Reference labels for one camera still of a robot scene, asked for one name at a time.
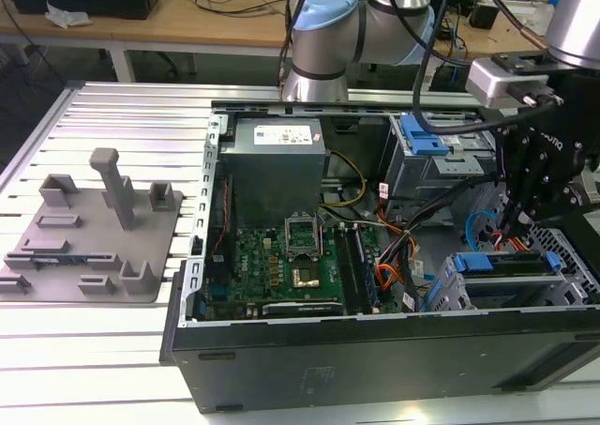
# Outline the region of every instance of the black wire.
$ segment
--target black wire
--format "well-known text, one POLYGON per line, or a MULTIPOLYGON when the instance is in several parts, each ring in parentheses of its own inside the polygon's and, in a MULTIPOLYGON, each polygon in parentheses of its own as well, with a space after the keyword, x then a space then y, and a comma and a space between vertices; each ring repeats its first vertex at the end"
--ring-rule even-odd
POLYGON ((288 29, 290 29, 290 25, 292 24, 292 10, 290 9, 290 1, 286 0, 285 2, 285 30, 286 33, 288 29))
MULTIPOLYGON (((411 27, 411 25, 407 22, 407 20, 404 18, 404 16, 402 15, 402 11, 400 10, 400 8, 398 7, 398 3, 396 3, 396 0, 389 0, 390 4, 392 5, 392 8, 394 8, 394 11, 396 12, 397 17, 399 18, 399 20, 402 22, 402 25, 406 28, 406 30, 409 32, 409 34, 411 35, 411 37, 414 39, 414 41, 416 43, 418 43, 422 48, 427 48, 427 44, 421 39, 421 37, 419 35, 417 35, 413 28, 411 27)), ((441 9, 440 8, 440 12, 439 12, 439 17, 443 17, 445 13, 445 8, 441 9)), ((433 34, 431 34, 433 41, 435 42, 435 37, 437 35, 437 32, 435 31, 434 28, 434 32, 433 34)), ((465 62, 465 61, 459 61, 457 59, 453 59, 451 57, 447 57, 444 56, 443 54, 440 54, 438 52, 436 52, 435 50, 431 49, 431 54, 433 54, 435 57, 442 59, 442 61, 447 62, 448 64, 453 64, 455 66, 461 66, 461 67, 469 67, 471 65, 470 62, 465 62)))
POLYGON ((519 113, 518 115, 503 117, 497 120, 487 122, 473 122, 471 124, 459 125, 455 127, 436 127, 431 125, 428 122, 428 120, 423 116, 423 111, 421 109, 421 87, 423 85, 423 81, 425 80, 429 58, 432 55, 433 46, 435 45, 435 37, 440 32, 440 28, 442 27, 443 16, 445 14, 447 5, 448 0, 442 0, 442 5, 440 6, 440 13, 433 25, 433 33, 431 33, 431 37, 429 38, 429 42, 427 43, 427 47, 425 48, 425 52, 423 53, 423 60, 417 71, 416 79, 414 80, 414 88, 412 90, 412 113, 414 115, 414 118, 423 130, 433 134, 444 135, 505 128, 511 125, 517 125, 518 122, 526 121, 540 114, 547 113, 556 107, 556 104, 554 102, 549 102, 547 104, 544 104, 543 106, 527 110, 523 113, 519 113))
POLYGON ((206 10, 208 12, 214 12, 216 14, 224 14, 224 15, 238 15, 238 14, 242 14, 241 17, 243 17, 244 16, 243 14, 246 14, 248 12, 256 12, 257 10, 262 9, 262 8, 264 8, 266 6, 271 6, 271 5, 274 5, 275 3, 280 3, 280 2, 285 1, 285 0, 273 0, 273 1, 265 1, 265 0, 263 0, 263 4, 261 4, 261 5, 256 5, 256 6, 252 6, 250 8, 243 8, 243 9, 236 9, 236 10, 219 10, 219 9, 214 9, 214 8, 207 8, 205 6, 199 5, 198 1, 199 0, 195 0, 194 4, 198 8, 202 9, 202 10, 206 10))
MULTIPOLYGON (((340 188, 337 191, 337 196, 339 197, 339 201, 341 203, 343 203, 343 202, 346 201, 346 198, 344 197, 344 193, 342 192, 342 188, 340 188)), ((340 207, 346 207, 346 208, 348 208, 350 210, 350 212, 352 212, 352 214, 354 215, 354 217, 355 217, 356 220, 362 220, 363 219, 363 216, 360 215, 360 213, 356 210, 356 208, 354 206, 349 205, 349 206, 340 206, 340 207)))
MULTIPOLYGON (((498 176, 496 174, 472 176, 463 179, 449 190, 442 192, 437 197, 420 206, 404 225, 404 229, 414 231, 414 229, 419 227, 424 220, 430 219, 437 211, 455 202, 458 196, 466 190, 491 182, 498 182, 498 176)), ((398 240, 382 254, 383 263, 390 264, 394 261, 394 258, 401 250, 403 244, 408 242, 409 235, 409 233, 403 233, 398 240)))
MULTIPOLYGON (((289 6, 290 1, 291 0, 286 0, 286 5, 289 6)), ((277 86, 281 85, 281 81, 283 79, 283 64, 288 56, 288 50, 290 49, 290 43, 292 42, 293 28, 298 21, 298 17, 300 16, 300 12, 302 11, 305 1, 307 0, 298 0, 298 4, 296 5, 296 9, 293 12, 293 16, 290 21, 290 25, 286 29, 285 38, 283 39, 283 44, 281 45, 281 50, 279 51, 279 59, 277 61, 277 86)))
POLYGON ((65 85, 67 85, 67 84, 65 83, 64 78, 60 75, 60 73, 58 73, 58 71, 56 71, 56 69, 50 63, 50 61, 48 59, 46 59, 46 56, 44 55, 44 53, 33 42, 33 40, 29 36, 27 36, 25 34, 25 32, 23 31, 23 29, 19 26, 19 24, 17 23, 17 21, 15 20, 15 18, 10 13, 10 10, 8 10, 7 2, 5 0, 2 0, 2 6, 4 7, 4 10, 7 12, 7 15, 10 18, 10 21, 12 22, 12 24, 15 25, 15 28, 17 28, 19 30, 19 32, 21 33, 21 35, 27 40, 27 42, 29 42, 29 44, 36 49, 36 51, 39 53, 39 55, 41 56, 41 58, 43 59, 43 61, 46 63, 46 65, 48 66, 48 68, 50 69, 50 71, 54 74, 54 76, 56 77, 56 79, 58 79, 58 81, 60 81, 60 84, 63 85, 63 87, 65 87, 65 85))
POLYGON ((516 29, 518 29, 520 31, 521 29, 523 29, 525 27, 525 25, 523 23, 521 23, 518 20, 518 18, 515 17, 515 15, 506 7, 506 5, 503 3, 503 0, 491 0, 491 1, 494 2, 496 7, 502 12, 502 14, 504 14, 506 16, 508 21, 510 23, 512 23, 516 29))

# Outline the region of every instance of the wooden workbench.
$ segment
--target wooden workbench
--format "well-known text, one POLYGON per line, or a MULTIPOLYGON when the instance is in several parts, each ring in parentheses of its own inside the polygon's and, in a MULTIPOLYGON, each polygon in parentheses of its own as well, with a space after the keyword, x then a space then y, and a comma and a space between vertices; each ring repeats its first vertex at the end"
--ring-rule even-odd
MULTIPOLYGON (((235 0, 225 5, 214 4, 214 8, 247 8, 262 1, 235 0)), ((9 7, 23 31, 37 44, 108 50, 122 82, 135 79, 127 50, 275 56, 284 38, 281 14, 233 18, 200 10, 193 0, 159 0, 145 21, 91 17, 91 25, 68 30, 55 26, 41 15, 19 14, 11 3, 9 7)), ((280 12, 283 7, 284 2, 274 5, 280 12)), ((489 31, 473 29, 463 19, 459 34, 468 45, 470 57, 533 49, 502 14, 489 31)), ((4 10, 0 12, 0 42, 25 43, 4 10)), ((439 41, 436 49, 446 53, 448 43, 439 41)))

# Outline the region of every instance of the black side panel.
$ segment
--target black side panel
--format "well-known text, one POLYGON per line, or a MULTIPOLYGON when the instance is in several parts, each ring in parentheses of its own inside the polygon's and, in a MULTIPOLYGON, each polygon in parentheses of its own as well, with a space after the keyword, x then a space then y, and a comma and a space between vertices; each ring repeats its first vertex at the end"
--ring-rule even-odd
MULTIPOLYGON (((232 328, 243 327, 268 336, 278 326, 232 328)), ((228 348, 227 358, 211 357, 226 349, 174 355, 194 401, 208 413, 492 394, 508 387, 507 375, 515 376, 513 387, 540 389, 547 385, 541 381, 557 379, 553 373, 564 377, 598 354, 596 343, 573 352, 564 339, 568 333, 557 332, 238 347, 228 348)))

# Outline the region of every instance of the blue latch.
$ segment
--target blue latch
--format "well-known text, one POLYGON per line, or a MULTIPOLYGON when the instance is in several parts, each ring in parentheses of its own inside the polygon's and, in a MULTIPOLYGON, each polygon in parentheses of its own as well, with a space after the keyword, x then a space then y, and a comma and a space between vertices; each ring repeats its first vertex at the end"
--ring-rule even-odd
POLYGON ((424 131, 412 114, 400 116, 402 131, 412 147, 414 155, 445 156, 450 148, 438 136, 424 131))
POLYGON ((454 257, 454 265, 457 268, 458 272, 464 272, 465 270, 467 270, 467 265, 465 264, 465 260, 462 259, 462 255, 461 254, 457 254, 454 257))
POLYGON ((553 272, 558 272, 563 267, 563 260, 554 251, 547 251, 546 259, 553 272))
POLYGON ((473 272, 491 272, 494 266, 485 253, 462 253, 462 260, 473 272))

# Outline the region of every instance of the label sticker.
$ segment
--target label sticker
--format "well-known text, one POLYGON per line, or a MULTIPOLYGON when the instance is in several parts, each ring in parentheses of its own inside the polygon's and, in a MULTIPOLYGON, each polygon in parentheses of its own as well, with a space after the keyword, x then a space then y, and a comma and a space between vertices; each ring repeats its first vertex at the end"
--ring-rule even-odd
POLYGON ((389 197, 389 186, 386 183, 379 183, 379 197, 387 200, 389 197))
POLYGON ((402 303, 404 303, 410 311, 414 311, 414 298, 409 296, 406 292, 404 293, 404 296, 402 296, 402 303))
POLYGON ((258 126, 254 128, 255 145, 312 145, 310 126, 258 126))

